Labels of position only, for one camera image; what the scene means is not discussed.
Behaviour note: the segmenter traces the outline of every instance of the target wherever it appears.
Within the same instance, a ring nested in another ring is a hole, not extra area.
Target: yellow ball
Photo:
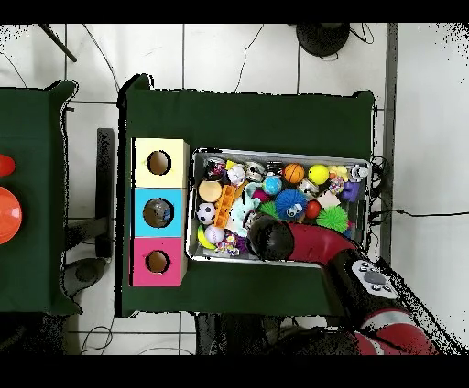
[[[329,178],[329,170],[324,165],[314,165],[308,172],[308,178],[312,183],[321,185]]]

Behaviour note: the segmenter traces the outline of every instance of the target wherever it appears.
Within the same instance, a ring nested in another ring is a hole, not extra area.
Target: purple toy
[[[270,197],[263,189],[254,190],[253,198],[259,198],[261,202],[269,202]]]
[[[358,196],[358,190],[360,189],[360,183],[358,182],[345,182],[344,191],[342,192],[342,198],[349,202],[355,202]]]

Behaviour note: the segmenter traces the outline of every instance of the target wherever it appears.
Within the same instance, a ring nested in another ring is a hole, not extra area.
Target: round hole
[[[143,219],[152,228],[165,228],[174,218],[174,206],[163,198],[151,199],[143,208]]]
[[[147,158],[147,168],[155,175],[165,175],[171,170],[171,158],[164,151],[153,151]]]
[[[163,274],[168,270],[169,264],[169,257],[163,251],[153,251],[145,258],[148,271],[155,274]]]

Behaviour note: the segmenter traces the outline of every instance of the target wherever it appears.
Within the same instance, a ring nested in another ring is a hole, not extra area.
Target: gray tray
[[[224,160],[233,160],[238,163],[249,161],[258,162],[265,165],[270,161],[279,161],[284,165],[289,163],[300,163],[307,171],[312,165],[323,164],[325,166],[354,166],[360,165],[368,168],[370,174],[360,182],[360,191],[357,201],[350,203],[342,202],[342,207],[347,211],[349,220],[354,222],[355,227],[352,229],[351,238],[358,244],[365,247],[365,234],[368,229],[368,212],[369,212],[369,192],[371,188],[371,165],[364,159],[351,159],[340,157],[325,156],[305,156],[292,154],[276,154],[267,152],[238,151],[229,149],[213,150],[210,148],[198,148],[192,153],[191,158],[191,181],[189,186],[189,204],[187,219],[187,238],[186,238],[186,254],[192,260],[212,260],[225,263],[243,263],[243,264],[262,264],[262,265],[293,265],[293,266],[318,266],[316,264],[299,263],[291,261],[268,262],[262,261],[252,254],[240,254],[239,256],[229,256],[227,254],[215,253],[209,249],[205,249],[199,245],[197,240],[197,228],[200,225],[195,211],[202,202],[199,198],[197,188],[203,180],[204,164],[203,161],[209,157],[219,157]]]

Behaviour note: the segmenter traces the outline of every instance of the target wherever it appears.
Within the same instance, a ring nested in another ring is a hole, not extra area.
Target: pink cube
[[[135,238],[131,286],[180,286],[187,269],[183,244],[180,237]]]

